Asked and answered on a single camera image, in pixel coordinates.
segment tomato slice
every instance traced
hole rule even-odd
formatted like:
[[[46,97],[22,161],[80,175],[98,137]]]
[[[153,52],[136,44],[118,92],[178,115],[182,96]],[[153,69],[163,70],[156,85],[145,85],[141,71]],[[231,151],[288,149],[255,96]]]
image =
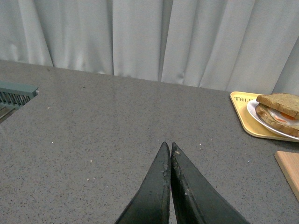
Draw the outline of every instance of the tomato slice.
[[[287,115],[287,114],[285,114],[285,113],[280,112],[280,114],[281,114],[281,116],[283,116],[284,118],[287,118],[287,119],[289,119],[289,120],[296,120],[296,118],[294,118],[294,117],[292,117],[292,116],[290,116],[290,115]]]

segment wooden cutting board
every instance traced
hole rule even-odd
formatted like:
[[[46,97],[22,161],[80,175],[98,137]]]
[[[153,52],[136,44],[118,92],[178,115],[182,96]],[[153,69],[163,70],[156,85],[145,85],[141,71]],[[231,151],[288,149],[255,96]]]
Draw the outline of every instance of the wooden cutting board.
[[[299,153],[277,151],[274,156],[299,201]]]

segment white plate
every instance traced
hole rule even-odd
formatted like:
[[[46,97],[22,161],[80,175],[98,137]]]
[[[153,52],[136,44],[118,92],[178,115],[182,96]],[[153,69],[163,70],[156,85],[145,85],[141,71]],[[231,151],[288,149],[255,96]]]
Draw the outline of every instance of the white plate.
[[[281,136],[285,136],[285,137],[288,137],[288,138],[291,138],[291,139],[296,139],[299,141],[299,138],[298,137],[295,137],[295,136],[292,136],[292,135],[289,135],[289,134],[285,134],[285,133],[282,133],[276,129],[274,129],[273,127],[271,127],[270,125],[266,124],[265,122],[263,122],[259,116],[257,115],[256,113],[256,106],[259,104],[259,102],[257,102],[255,99],[251,100],[248,102],[247,104],[247,110],[249,112],[249,114],[255,119],[257,120],[257,122],[259,122],[260,124],[262,124],[265,128],[267,128],[269,131],[275,133],[275,134],[278,134],[278,135],[281,135]]]

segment yellow tray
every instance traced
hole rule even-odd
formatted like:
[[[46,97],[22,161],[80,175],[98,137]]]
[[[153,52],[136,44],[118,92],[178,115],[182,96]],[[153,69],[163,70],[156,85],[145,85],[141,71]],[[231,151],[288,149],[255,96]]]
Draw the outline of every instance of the yellow tray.
[[[232,92],[230,94],[230,99],[233,102],[233,105],[235,107],[235,110],[238,114],[238,117],[241,121],[241,124],[242,124],[244,130],[248,134],[251,134],[252,136],[255,136],[258,138],[298,142],[295,139],[283,137],[283,136],[277,135],[277,134],[269,131],[263,125],[258,123],[249,114],[249,112],[247,111],[247,103],[252,99],[256,99],[258,95],[259,94],[249,93],[249,92]]]

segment green dish rack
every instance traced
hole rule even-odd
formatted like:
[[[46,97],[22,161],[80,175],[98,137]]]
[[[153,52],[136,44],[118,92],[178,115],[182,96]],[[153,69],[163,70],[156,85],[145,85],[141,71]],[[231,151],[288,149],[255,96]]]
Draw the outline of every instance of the green dish rack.
[[[0,123],[38,94],[33,85],[0,81]]]

